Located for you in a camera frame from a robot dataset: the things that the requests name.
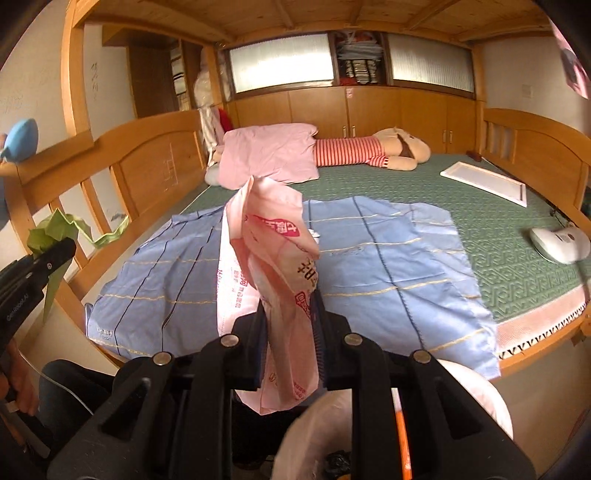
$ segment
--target white device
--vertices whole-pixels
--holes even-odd
[[[538,253],[553,263],[570,265],[587,258],[591,252],[589,237],[575,226],[556,232],[546,228],[532,228],[530,237]]]

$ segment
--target wooden ceiling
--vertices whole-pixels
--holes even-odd
[[[346,27],[455,43],[550,29],[531,0],[78,0],[75,19],[224,46]]]

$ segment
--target green origami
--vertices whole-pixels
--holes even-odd
[[[55,210],[49,217],[42,220],[36,228],[30,230],[27,246],[33,252],[33,256],[38,257],[43,252],[49,250],[58,241],[63,240],[66,237],[78,240],[78,232],[80,232],[95,248],[102,248],[105,245],[118,240],[123,232],[125,232],[128,225],[129,217],[125,217],[117,227],[117,230],[111,233],[106,233],[94,241],[92,239],[92,234],[90,233],[90,227],[82,218],[70,215],[69,213],[63,214],[60,210]],[[45,305],[43,308],[44,322],[47,319],[51,305],[56,298],[57,289],[60,286],[61,279],[64,278],[71,263],[72,260],[66,262],[49,275],[47,291],[45,293]]]

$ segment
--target red striped shirt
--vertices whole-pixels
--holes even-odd
[[[314,146],[314,159],[318,167],[359,163],[383,167],[388,157],[377,138],[357,137],[317,140]]]

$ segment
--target person's leg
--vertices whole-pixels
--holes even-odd
[[[67,360],[48,363],[43,373],[72,390],[94,412],[109,398],[114,377]],[[41,377],[37,417],[53,434],[54,456],[90,418],[90,413],[67,391]]]

